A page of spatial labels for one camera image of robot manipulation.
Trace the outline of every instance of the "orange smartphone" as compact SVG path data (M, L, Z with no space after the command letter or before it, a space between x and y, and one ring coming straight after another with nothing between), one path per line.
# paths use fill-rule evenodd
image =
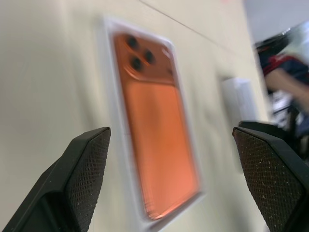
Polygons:
M139 35L113 42L144 207L155 220L198 192L173 55Z

